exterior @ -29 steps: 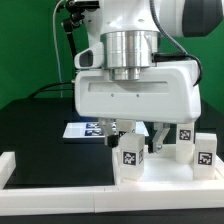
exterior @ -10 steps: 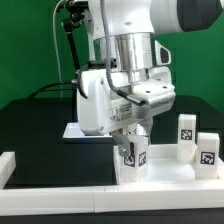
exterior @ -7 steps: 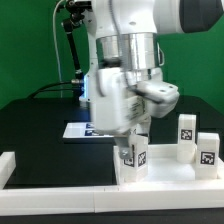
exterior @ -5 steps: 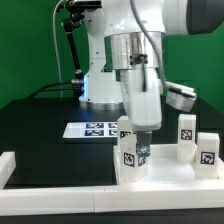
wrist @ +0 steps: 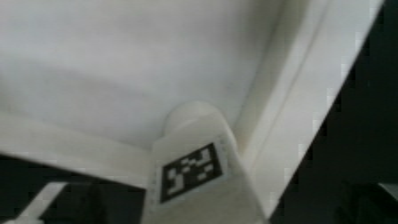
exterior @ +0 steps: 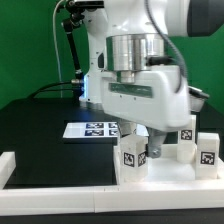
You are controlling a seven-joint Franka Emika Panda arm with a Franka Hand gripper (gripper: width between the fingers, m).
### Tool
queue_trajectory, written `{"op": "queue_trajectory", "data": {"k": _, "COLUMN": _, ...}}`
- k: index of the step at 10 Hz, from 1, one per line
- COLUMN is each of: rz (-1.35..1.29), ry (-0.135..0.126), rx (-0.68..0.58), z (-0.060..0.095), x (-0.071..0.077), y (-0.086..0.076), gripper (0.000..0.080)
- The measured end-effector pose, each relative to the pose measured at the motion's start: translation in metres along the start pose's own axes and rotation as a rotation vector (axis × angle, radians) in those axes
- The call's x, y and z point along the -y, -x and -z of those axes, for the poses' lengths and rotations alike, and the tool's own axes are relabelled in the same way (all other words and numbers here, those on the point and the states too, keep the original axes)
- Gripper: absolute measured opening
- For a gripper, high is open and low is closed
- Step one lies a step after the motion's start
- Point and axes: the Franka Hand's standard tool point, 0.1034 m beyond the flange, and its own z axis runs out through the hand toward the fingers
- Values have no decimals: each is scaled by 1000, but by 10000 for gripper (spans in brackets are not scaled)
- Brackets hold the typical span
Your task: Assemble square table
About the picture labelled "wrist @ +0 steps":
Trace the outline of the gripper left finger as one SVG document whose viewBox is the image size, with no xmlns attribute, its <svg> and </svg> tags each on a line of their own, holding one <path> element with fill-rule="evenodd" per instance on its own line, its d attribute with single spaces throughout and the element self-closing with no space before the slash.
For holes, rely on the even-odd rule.
<svg viewBox="0 0 398 224">
<path fill-rule="evenodd" d="M 49 182 L 44 185 L 17 217 L 10 220 L 10 224 L 44 224 L 44 221 L 40 220 L 40 215 L 47 209 L 53 200 L 56 199 L 65 185 L 65 182 Z"/>
</svg>

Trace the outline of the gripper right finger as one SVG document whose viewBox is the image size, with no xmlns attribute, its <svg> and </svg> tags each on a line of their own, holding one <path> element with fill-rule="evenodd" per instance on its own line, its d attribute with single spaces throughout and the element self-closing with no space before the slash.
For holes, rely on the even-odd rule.
<svg viewBox="0 0 398 224">
<path fill-rule="evenodd" d="M 388 196 L 398 201 L 398 184 L 379 183 L 378 186 L 381 187 L 381 189 L 383 189 L 385 193 L 388 194 Z"/>
</svg>

